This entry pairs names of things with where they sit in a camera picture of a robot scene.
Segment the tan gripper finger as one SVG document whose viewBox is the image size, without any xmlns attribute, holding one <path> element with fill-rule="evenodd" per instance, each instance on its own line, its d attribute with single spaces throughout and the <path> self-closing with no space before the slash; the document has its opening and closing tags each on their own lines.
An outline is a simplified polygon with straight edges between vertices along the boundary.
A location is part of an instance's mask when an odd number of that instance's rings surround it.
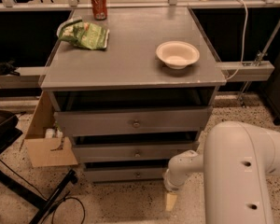
<svg viewBox="0 0 280 224">
<path fill-rule="evenodd" d="M 175 207 L 175 203 L 177 200 L 177 194 L 173 192 L 167 192 L 165 194 L 165 210 L 172 211 Z"/>
</svg>

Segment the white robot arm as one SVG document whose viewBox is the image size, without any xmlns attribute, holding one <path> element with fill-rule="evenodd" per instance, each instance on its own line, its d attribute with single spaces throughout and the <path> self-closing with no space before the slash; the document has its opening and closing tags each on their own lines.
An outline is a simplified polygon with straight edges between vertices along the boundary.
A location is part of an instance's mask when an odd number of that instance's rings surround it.
<svg viewBox="0 0 280 224">
<path fill-rule="evenodd" d="M 280 175 L 280 132 L 238 121 L 208 133 L 203 153 L 185 151 L 169 160 L 164 185 L 178 192 L 203 173 L 205 224 L 273 224 L 267 175 Z"/>
</svg>

